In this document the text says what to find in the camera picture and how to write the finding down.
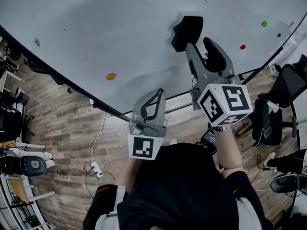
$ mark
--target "shoe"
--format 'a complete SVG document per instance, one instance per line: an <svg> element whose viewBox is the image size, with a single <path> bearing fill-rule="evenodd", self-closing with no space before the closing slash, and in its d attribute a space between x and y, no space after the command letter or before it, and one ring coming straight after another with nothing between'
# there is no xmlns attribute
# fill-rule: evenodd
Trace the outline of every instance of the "shoe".
<svg viewBox="0 0 307 230"><path fill-rule="evenodd" d="M50 167L52 167L52 166L54 166L54 165L55 165L55 163L54 163L54 161L53 161L53 160L46 160L45 162L46 162L46 166L47 166L47 168L50 168Z"/></svg>
<svg viewBox="0 0 307 230"><path fill-rule="evenodd" d="M271 152L271 153L268 155L267 159L266 159L266 160L264 161L264 163L263 163L263 166L264 166L264 167L267 167L267 166L268 166L268 161L271 160L271 159L273 159L273 158L275 158L275 152Z"/></svg>
<svg viewBox="0 0 307 230"><path fill-rule="evenodd" d="M45 151L45 154L47 154L48 159L52 159L53 158L53 156L52 156L52 154L50 152Z"/></svg>
<svg viewBox="0 0 307 230"><path fill-rule="evenodd" d="M169 142L169 145L175 145L178 144L178 140L176 138L172 138L171 141Z"/></svg>

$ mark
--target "white cube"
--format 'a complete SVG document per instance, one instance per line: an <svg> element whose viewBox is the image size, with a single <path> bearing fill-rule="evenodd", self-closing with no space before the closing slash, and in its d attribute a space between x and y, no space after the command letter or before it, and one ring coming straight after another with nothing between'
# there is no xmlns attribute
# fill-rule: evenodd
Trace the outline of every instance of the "white cube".
<svg viewBox="0 0 307 230"><path fill-rule="evenodd" d="M208 84L197 102L213 127L235 124L253 111L248 90L241 84Z"/></svg>

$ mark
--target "sticker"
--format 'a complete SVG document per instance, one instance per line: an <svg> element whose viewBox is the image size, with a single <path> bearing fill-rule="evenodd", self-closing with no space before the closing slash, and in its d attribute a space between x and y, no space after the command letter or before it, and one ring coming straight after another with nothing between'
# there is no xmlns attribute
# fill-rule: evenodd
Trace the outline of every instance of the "sticker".
<svg viewBox="0 0 307 230"><path fill-rule="evenodd" d="M150 138L135 137L132 155L136 157L152 158L154 140Z"/></svg>
<svg viewBox="0 0 307 230"><path fill-rule="evenodd" d="M228 116L226 119L224 119L221 123L218 125L230 125L234 124L237 121L239 121L241 118L245 117L246 114L238 114L238 115L233 115L233 116Z"/></svg>
<svg viewBox="0 0 307 230"><path fill-rule="evenodd" d="M33 42L37 47L40 47L40 42L37 38L34 38Z"/></svg>
<svg viewBox="0 0 307 230"><path fill-rule="evenodd" d="M209 90L207 91L207 93L205 93L205 95L199 101L199 103L203 108L203 110L205 111L211 123L213 123L216 119L218 119L220 116L224 114L218 102L216 101L216 99Z"/></svg>
<svg viewBox="0 0 307 230"><path fill-rule="evenodd" d="M230 111L249 110L247 99L240 86L222 86Z"/></svg>

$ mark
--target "black shirt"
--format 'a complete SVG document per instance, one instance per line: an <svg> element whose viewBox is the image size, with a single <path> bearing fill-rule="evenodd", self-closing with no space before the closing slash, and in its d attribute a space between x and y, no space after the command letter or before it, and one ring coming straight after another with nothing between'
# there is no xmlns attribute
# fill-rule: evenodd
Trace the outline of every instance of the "black shirt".
<svg viewBox="0 0 307 230"><path fill-rule="evenodd" d="M111 190L100 191L101 188L95 196L100 198L100 207L107 205L102 198L111 198L112 194ZM238 229L236 198L240 197L249 200L265 229L261 203L244 172L235 172L224 179L210 153L198 145L180 143L161 147L154 161L142 161L133 191L118 204L119 226L123 230L152 226L164 230ZM102 214L97 213L94 201L85 223L91 211Z"/></svg>

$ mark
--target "cable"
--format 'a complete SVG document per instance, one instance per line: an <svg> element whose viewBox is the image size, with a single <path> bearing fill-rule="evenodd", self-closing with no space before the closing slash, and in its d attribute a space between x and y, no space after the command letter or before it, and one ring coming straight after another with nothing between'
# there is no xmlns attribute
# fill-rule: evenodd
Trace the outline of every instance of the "cable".
<svg viewBox="0 0 307 230"><path fill-rule="evenodd" d="M194 81L194 79L195 79L195 76L194 76L193 79L192 79L192 88L193 88L194 90L199 90L199 88L194 88L194 86L193 86L193 81Z"/></svg>
<svg viewBox="0 0 307 230"><path fill-rule="evenodd" d="M111 173L109 173L109 172L102 172L102 175L105 174L105 173L111 175L113 177L113 181L115 181L115 178L114 178L114 176Z"/></svg>
<svg viewBox="0 0 307 230"><path fill-rule="evenodd" d="M86 169L86 165L89 164L89 166L91 167L89 170ZM93 171L93 167L92 165L89 163L89 162L85 162L84 163L84 166L83 166L83 169L84 171L82 170L79 170L79 169L75 169L75 168L70 168L68 169L66 172L62 171L62 170L56 170L56 171L49 171L47 172L46 174L50 174L50 173L57 173L57 174L62 174L64 176L65 179L68 179L68 172L71 171L71 170L74 170L74 171L79 171L80 173L82 174L85 174L85 187L89 193L89 195L91 196L91 198L93 199L94 197L92 196L92 194L90 193L90 190L88 189L87 187L87 176L93 176L95 174L97 174L97 172L94 172L94 173L91 173ZM110 173L110 172L102 172L102 175L104 174L109 174L112 176L113 180L115 181L115 178L114 176Z"/></svg>
<svg viewBox="0 0 307 230"><path fill-rule="evenodd" d="M260 139L259 139L257 145L254 146L253 148L249 149L248 151L244 152L244 153L242 154L242 156L244 156L245 154L247 154L249 151L252 151L255 147L257 147L257 146L259 145L259 143L260 143L260 141L261 141L261 137L262 137L263 131L264 131L264 128L261 130Z"/></svg>
<svg viewBox="0 0 307 230"><path fill-rule="evenodd" d="M299 149L304 148L304 147L306 147L306 146L307 146L307 145L304 145L303 147L297 148L297 149L294 151L294 153L295 153L296 151L298 151ZM303 160L305 163L307 163L304 159L300 159L300 158L296 157L296 156L294 155L294 153L293 153L293 157L295 157L296 159L299 159L299 160Z"/></svg>
<svg viewBox="0 0 307 230"><path fill-rule="evenodd" d="M297 198L297 197L300 197L303 193L301 193L300 195L296 195L297 194L297 190L294 192L294 195L292 196L291 195L291 192L289 193L285 193L288 197L292 197L292 198Z"/></svg>
<svg viewBox="0 0 307 230"><path fill-rule="evenodd" d="M105 115L104 115L104 120L102 121L102 124L101 124L100 132L99 132L98 136L96 137L95 142L94 142L94 145L93 145L93 147L92 147L92 155L93 155L92 162L94 162L94 146L95 146L95 144L96 144L97 139L99 138L99 136L100 136L100 134L101 134L102 129L103 129L104 126L105 126L105 119L106 119L106 112L105 112Z"/></svg>
<svg viewBox="0 0 307 230"><path fill-rule="evenodd" d="M254 177L254 179L252 180L251 184L253 184L253 182L255 181L255 179L257 178L257 176L260 174L261 170L263 170L263 171L272 171L272 170L274 170L274 169L264 168L264 167L263 167L263 168L260 168L258 158L261 159L261 155L260 155L260 154L258 154L258 155L257 155L257 158L256 158L257 167L258 167L259 171L258 171L258 174L257 174L257 175Z"/></svg>

